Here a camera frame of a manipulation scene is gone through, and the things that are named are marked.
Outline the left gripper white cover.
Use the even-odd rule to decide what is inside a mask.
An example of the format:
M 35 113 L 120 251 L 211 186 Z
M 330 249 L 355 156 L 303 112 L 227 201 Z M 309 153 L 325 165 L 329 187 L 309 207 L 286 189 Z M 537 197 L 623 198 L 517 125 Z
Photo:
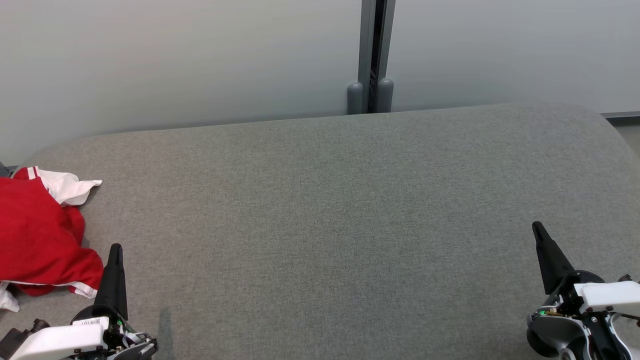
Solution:
M 122 246 L 110 246 L 94 305 L 70 325 L 35 319 L 31 329 L 10 330 L 12 360 L 151 360 L 157 339 L 136 332 L 126 321 L 128 303 Z

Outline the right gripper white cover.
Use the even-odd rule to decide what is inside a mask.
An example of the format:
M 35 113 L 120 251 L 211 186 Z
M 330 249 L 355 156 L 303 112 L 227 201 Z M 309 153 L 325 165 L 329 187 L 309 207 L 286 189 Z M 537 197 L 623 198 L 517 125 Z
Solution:
M 639 321 L 639 283 L 605 283 L 575 271 L 540 221 L 532 223 L 546 301 L 537 309 L 537 353 L 558 360 L 637 360 L 615 321 Z

